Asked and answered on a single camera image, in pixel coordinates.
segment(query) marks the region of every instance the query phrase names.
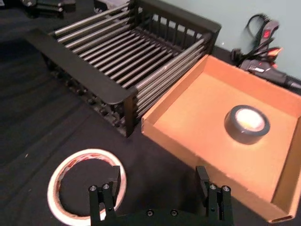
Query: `roll of tape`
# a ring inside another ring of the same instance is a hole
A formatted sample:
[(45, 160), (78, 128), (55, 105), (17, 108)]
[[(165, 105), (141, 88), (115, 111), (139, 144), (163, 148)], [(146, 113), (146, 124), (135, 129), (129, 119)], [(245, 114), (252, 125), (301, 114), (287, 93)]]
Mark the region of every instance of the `roll of tape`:
[(238, 105), (225, 118), (225, 129), (236, 141), (251, 145), (269, 132), (268, 118), (258, 109), (248, 105)]
[[(123, 197), (126, 193), (127, 178), (126, 173), (121, 164), (120, 160), (110, 152), (102, 149), (86, 149), (77, 152), (67, 159), (65, 159), (54, 171), (47, 190), (47, 202), (52, 214), (62, 223), (70, 226), (89, 226), (91, 225), (90, 216), (80, 217), (75, 214), (71, 214), (64, 210), (60, 202), (59, 190), (61, 186), (61, 181), (68, 170), (70, 170), (75, 164), (80, 161), (88, 159), (99, 159), (106, 161), (111, 166), (120, 166), (120, 189), (117, 196), (116, 206), (114, 209), (118, 209), (121, 204)], [(100, 219), (103, 220), (105, 217), (105, 209), (100, 211)]]

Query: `cardboard tray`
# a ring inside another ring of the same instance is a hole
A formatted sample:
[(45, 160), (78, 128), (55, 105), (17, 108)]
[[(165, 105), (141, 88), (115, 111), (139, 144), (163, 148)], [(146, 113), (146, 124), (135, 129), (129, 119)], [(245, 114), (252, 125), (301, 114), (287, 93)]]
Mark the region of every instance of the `cardboard tray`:
[[(262, 111), (270, 131), (244, 145), (224, 128), (236, 105)], [(270, 223), (295, 217), (301, 194), (301, 97), (205, 56), (144, 116), (142, 132)]]

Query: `light blue wall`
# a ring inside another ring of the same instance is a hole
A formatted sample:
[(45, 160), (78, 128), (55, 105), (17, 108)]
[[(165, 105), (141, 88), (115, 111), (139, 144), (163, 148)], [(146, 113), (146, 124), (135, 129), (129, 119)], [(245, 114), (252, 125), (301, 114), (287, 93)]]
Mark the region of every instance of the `light blue wall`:
[(281, 46), (279, 70), (301, 79), (301, 0), (163, 0), (222, 25), (216, 45), (232, 50), (250, 50), (252, 39), (246, 31), (248, 19), (265, 13), (280, 22), (270, 47)]

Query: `white tape roll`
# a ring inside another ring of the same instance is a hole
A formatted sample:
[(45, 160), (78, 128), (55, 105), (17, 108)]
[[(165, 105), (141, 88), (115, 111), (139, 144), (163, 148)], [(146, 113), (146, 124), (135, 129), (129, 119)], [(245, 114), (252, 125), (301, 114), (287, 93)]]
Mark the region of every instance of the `white tape roll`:
[[(48, 206), (52, 212), (52, 214), (62, 223), (70, 226), (89, 226), (91, 225), (90, 216), (87, 217), (79, 217), (75, 214), (68, 213), (64, 210), (61, 205), (59, 191), (61, 186), (61, 181), (68, 170), (70, 170), (76, 163), (88, 159), (99, 159), (106, 161), (111, 166), (120, 166), (120, 189), (117, 196), (115, 210), (121, 204), (123, 197), (126, 193), (127, 187), (127, 178), (126, 173), (121, 164), (120, 160), (110, 152), (104, 151), (102, 149), (86, 149), (80, 152), (76, 152), (75, 154), (69, 156), (65, 159), (54, 171), (50, 182), (48, 184), (47, 190), (47, 201)], [(103, 220), (105, 218), (105, 210), (100, 211), (100, 219)]]

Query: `bolt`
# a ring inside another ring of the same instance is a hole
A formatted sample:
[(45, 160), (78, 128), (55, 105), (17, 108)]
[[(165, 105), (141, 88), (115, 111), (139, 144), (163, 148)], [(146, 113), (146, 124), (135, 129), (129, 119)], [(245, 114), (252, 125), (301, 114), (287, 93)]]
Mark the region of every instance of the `bolt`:
[(146, 215), (149, 216), (149, 217), (151, 217), (152, 215), (154, 215), (154, 211), (148, 210), (148, 211), (146, 212)]
[(216, 189), (216, 186), (215, 186), (214, 184), (211, 184), (211, 185), (210, 185), (210, 188), (211, 188), (212, 190), (215, 190), (215, 189)]
[(95, 190), (96, 190), (96, 186), (95, 186), (95, 185), (92, 185), (92, 186), (90, 187), (90, 191), (93, 192), (93, 191), (95, 191)]
[(171, 216), (177, 216), (178, 215), (178, 211), (176, 211), (176, 210), (172, 210), (172, 211), (170, 211), (170, 214), (171, 214)]
[(230, 191), (230, 188), (228, 186), (224, 186), (222, 189), (226, 192)]
[(103, 186), (103, 189), (109, 189), (109, 185), (108, 184), (105, 184), (104, 186)]

